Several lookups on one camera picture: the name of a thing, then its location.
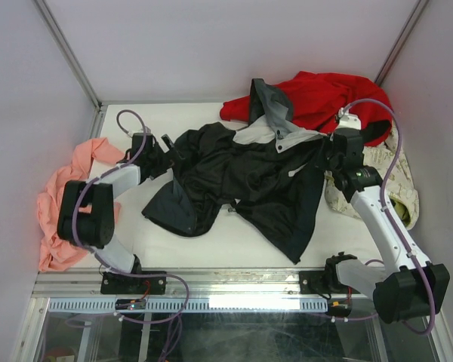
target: clothing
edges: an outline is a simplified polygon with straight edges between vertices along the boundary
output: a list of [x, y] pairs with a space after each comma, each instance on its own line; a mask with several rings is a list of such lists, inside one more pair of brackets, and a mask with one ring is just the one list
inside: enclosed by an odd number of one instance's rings
[[[123, 156], [124, 153], [111, 146], [106, 138], [88, 140], [75, 148], [71, 164], [55, 171], [48, 180], [45, 190], [37, 197], [37, 218], [45, 234], [40, 246], [39, 271], [66, 270], [88, 253], [57, 236], [60, 204], [67, 181], [87, 179], [94, 159], [107, 164], [115, 164]], [[114, 216], [116, 219], [119, 209], [120, 205], [115, 204]]]
[[[384, 178], [388, 167], [394, 159], [397, 143], [398, 131], [393, 126], [390, 135], [384, 143], [378, 147], [364, 148], [364, 163], [375, 167], [381, 177]], [[420, 201], [418, 192], [414, 188], [404, 149], [401, 149], [396, 166], [387, 180], [386, 190], [399, 218], [408, 230], [412, 229], [419, 217]], [[327, 204], [333, 210], [357, 219], [361, 218], [353, 206], [346, 201], [342, 192], [336, 189], [332, 179], [328, 180], [324, 195]]]
[[[292, 80], [276, 85], [293, 103], [292, 121], [307, 130], [331, 133], [337, 127], [335, 116], [341, 107], [361, 98], [373, 98], [390, 107], [390, 101], [376, 84], [367, 78], [337, 73], [299, 72]], [[238, 98], [223, 104], [220, 117], [224, 121], [248, 121], [250, 97]], [[351, 113], [362, 123], [366, 146], [376, 146], [388, 136], [391, 116], [380, 106], [362, 103]]]
[[188, 130], [175, 142], [184, 160], [143, 215], [177, 235], [208, 232], [223, 204], [255, 226], [293, 263], [314, 230], [324, 173], [315, 167], [324, 135], [291, 123], [292, 104], [278, 88], [254, 79], [250, 125], [221, 123]]

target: black mount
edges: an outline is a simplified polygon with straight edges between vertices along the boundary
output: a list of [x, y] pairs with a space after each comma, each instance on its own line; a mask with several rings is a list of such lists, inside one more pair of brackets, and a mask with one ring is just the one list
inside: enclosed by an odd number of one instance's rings
[[[151, 134], [146, 134], [146, 145], [138, 158], [134, 161], [134, 164], [139, 166], [141, 170], [141, 182], [143, 183], [146, 179], [155, 179], [166, 173], [169, 168], [172, 168], [176, 163], [183, 160], [181, 154], [174, 147], [173, 141], [166, 134], [161, 137], [163, 142], [168, 147], [169, 151], [164, 152], [156, 141], [156, 138]], [[143, 142], [143, 134], [133, 134], [131, 148], [126, 152], [132, 157], [136, 154]]]
[[318, 294], [327, 300], [332, 293], [347, 294], [348, 286], [337, 278], [335, 266], [344, 260], [357, 259], [354, 255], [339, 253], [325, 261], [324, 270], [299, 271], [300, 294]]
[[[141, 270], [135, 274], [166, 274], [166, 271], [147, 271]], [[146, 292], [149, 282], [149, 295], [162, 296], [166, 291], [166, 277], [132, 278], [124, 275], [103, 273], [103, 281], [100, 285], [100, 293], [111, 294], [143, 294]]]
[[326, 142], [317, 167], [331, 171], [335, 187], [342, 191], [347, 202], [354, 192], [369, 186], [381, 185], [383, 180], [374, 167], [364, 165], [364, 141], [359, 130], [340, 128]]

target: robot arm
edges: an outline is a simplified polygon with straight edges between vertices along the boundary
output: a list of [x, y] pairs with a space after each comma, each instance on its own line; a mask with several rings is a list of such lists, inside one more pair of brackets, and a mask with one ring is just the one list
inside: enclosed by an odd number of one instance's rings
[[[416, 245], [386, 194], [384, 200], [387, 202], [383, 207], [381, 176], [373, 167], [363, 164], [360, 121], [355, 115], [343, 113], [342, 116], [339, 127], [325, 144], [325, 157], [319, 166], [332, 172], [337, 189], [343, 192], [365, 222], [381, 253], [385, 269], [370, 268], [355, 256], [340, 253], [326, 261], [322, 281], [333, 291], [349, 286], [366, 295], [374, 302], [385, 323], [427, 316], [430, 314], [427, 291], [411, 258], [415, 255], [429, 281], [438, 313], [448, 287], [448, 270], [443, 264], [433, 265]], [[410, 252], [396, 233], [387, 211], [394, 215], [394, 222], [409, 243]]]
[[[124, 248], [114, 233], [113, 201], [127, 190], [140, 185], [146, 179], [153, 179], [164, 174], [175, 162], [182, 158], [174, 148], [168, 136], [162, 137], [169, 148], [163, 152], [155, 137], [146, 135], [146, 147], [133, 164], [103, 177], [89, 189], [81, 207], [91, 207], [91, 212], [79, 211], [77, 232], [81, 242], [96, 253], [107, 265], [124, 273], [140, 274], [140, 260]], [[143, 140], [142, 133], [132, 137], [132, 147], [126, 152], [134, 155]], [[63, 193], [57, 223], [59, 238], [74, 244], [72, 235], [72, 213], [78, 197], [87, 181], [69, 181]]]

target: white table surface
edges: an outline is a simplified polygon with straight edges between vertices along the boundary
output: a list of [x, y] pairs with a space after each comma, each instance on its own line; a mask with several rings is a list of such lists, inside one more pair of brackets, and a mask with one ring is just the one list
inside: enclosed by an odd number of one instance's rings
[[[203, 124], [220, 120], [221, 103], [167, 103], [109, 106], [104, 118], [101, 137], [125, 151], [131, 146], [128, 138], [116, 125], [116, 115], [122, 109], [139, 113], [156, 139], [167, 133], [172, 140], [184, 131], [198, 129]], [[129, 130], [140, 130], [139, 122], [129, 114], [122, 116]], [[238, 129], [242, 122], [223, 122]], [[109, 167], [94, 162], [91, 175], [96, 176]], [[141, 210], [166, 182], [172, 179], [171, 170], [153, 181], [147, 180], [121, 195], [122, 205], [116, 233], [131, 252], [137, 254], [144, 268], [291, 268], [320, 267], [325, 259], [340, 251], [351, 253], [361, 261], [380, 259], [380, 254], [368, 229], [360, 220], [329, 209], [321, 197], [316, 216], [316, 229], [301, 261], [294, 265], [277, 250], [257, 229], [223, 206], [211, 230], [197, 238], [182, 238], [153, 224], [141, 215]], [[75, 268], [98, 268], [92, 255], [86, 256]]]

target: glass panel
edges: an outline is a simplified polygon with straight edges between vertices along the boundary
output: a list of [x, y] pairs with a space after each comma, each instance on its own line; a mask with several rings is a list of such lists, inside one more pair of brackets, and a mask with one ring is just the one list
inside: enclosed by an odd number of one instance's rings
[[[128, 316], [157, 321], [169, 314]], [[371, 321], [333, 324], [305, 313], [185, 313], [181, 320], [180, 339], [169, 362], [378, 360], [377, 342], [369, 334]], [[35, 360], [156, 362], [168, 326], [143, 328], [111, 314], [49, 313]]]

